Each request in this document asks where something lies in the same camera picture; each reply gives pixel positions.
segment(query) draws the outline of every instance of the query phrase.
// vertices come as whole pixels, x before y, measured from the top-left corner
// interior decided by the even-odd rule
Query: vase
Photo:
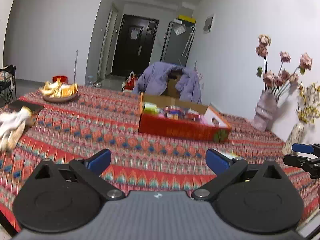
[[[298,122],[297,124],[295,124],[287,141],[285,142],[284,146],[281,149],[284,155],[294,154],[294,151],[292,151],[291,149],[292,144],[301,142],[304,135],[305,128],[306,128],[305,122]]]
[[[251,121],[252,127],[264,132],[267,124],[273,119],[275,112],[278,109],[279,98],[272,93],[262,91],[260,100],[255,108],[256,115]]]

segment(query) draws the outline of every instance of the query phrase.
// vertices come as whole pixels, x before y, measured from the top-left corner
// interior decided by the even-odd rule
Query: folding chair
[[[5,104],[10,103],[13,99],[13,90],[15,99],[17,99],[16,66],[5,66],[0,69],[0,98],[5,101]]]

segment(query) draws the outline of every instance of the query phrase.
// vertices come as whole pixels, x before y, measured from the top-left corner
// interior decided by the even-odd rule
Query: patterned bedspread
[[[249,163],[275,159],[305,203],[301,223],[318,208],[318,180],[282,162],[283,141],[270,131],[259,132],[245,119],[224,115],[232,124],[228,141],[165,138],[138,133],[140,96],[111,90],[79,88],[79,99],[49,104],[38,93],[20,100],[44,104],[36,124],[28,128],[12,153],[0,156],[0,210],[18,228],[12,202],[23,182],[43,158],[68,163],[88,158],[103,148],[112,152],[112,165],[102,177],[128,193],[130,190],[186,190],[190,193],[215,177],[206,166],[208,148],[244,157]]]

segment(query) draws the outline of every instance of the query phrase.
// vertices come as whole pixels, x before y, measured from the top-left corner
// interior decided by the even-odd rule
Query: black door
[[[112,74],[141,74],[149,65],[158,20],[124,15],[113,60]]]

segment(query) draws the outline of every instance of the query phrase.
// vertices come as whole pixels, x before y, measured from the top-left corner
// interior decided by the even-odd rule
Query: cardboard box
[[[191,108],[206,117],[206,120],[214,118],[213,123],[219,123],[219,126],[208,126],[197,122],[184,120],[172,120],[158,117],[157,115],[146,114],[143,112],[144,102],[156,104],[157,107],[179,106]],[[166,137],[186,138],[191,140],[206,140],[214,142],[224,142],[228,139],[231,131],[231,125],[212,107],[198,105],[191,102],[180,101],[166,96],[152,96],[141,94],[140,101],[140,124],[139,132],[154,134]]]
[[[180,93],[176,90],[175,86],[179,82],[181,76],[181,71],[172,71],[168,76],[167,88],[161,95],[179,99]]]

